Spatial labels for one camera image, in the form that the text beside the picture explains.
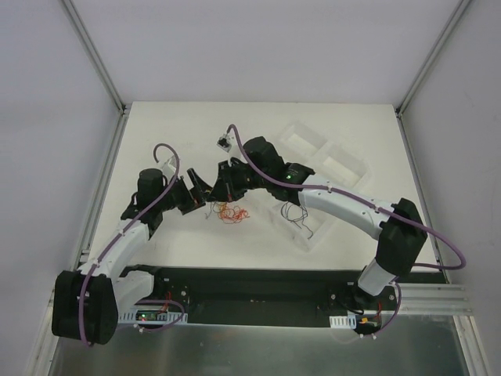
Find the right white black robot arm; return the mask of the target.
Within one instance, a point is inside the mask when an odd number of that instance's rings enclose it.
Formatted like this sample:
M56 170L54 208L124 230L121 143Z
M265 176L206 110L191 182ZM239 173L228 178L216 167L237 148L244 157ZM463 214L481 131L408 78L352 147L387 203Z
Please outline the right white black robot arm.
M229 159L218 166L218 176L208 197L234 202L250 190L264 190L278 201L315 209L349 223L377 241L373 260L359 275L352 289L353 302L370 309L390 282L410 272L427 240L416 205L405 198L392 204L359 196L341 188L298 163L285 162L264 137L255 137L242 147L231 136L217 144Z

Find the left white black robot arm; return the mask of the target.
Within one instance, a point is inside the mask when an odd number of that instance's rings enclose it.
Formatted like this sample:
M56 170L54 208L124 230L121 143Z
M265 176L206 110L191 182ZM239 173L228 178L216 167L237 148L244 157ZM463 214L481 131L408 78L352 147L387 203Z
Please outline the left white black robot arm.
M156 305L166 287L147 272L123 274L132 256L151 240L163 221L163 214L178 209L187 214L205 204L211 192L193 169L188 171L193 186L183 179L168 179L159 168L139 173L137 190L122 213L117 230L101 253L75 271L64 270L56 278L52 333L80 340L87 345L104 345L117 329L119 316L137 301Z

